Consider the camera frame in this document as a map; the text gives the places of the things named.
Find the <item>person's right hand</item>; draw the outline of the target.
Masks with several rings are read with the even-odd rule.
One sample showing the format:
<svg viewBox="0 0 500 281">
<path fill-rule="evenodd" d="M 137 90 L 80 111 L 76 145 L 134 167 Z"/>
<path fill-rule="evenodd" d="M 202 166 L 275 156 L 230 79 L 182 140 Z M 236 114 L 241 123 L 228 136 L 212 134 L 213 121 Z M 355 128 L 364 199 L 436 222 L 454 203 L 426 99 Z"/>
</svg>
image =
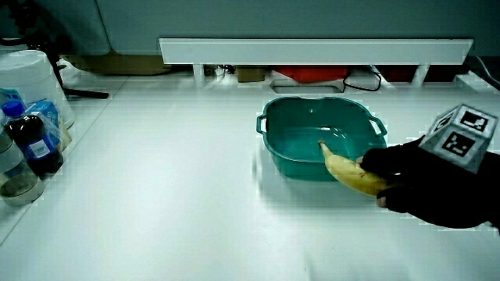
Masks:
<svg viewBox="0 0 500 281">
<path fill-rule="evenodd" d="M 428 135 L 359 159 L 387 181 L 377 205 L 436 226 L 499 226 L 499 156 L 486 150 L 497 119 L 468 105 L 440 114 Z"/>
</svg>

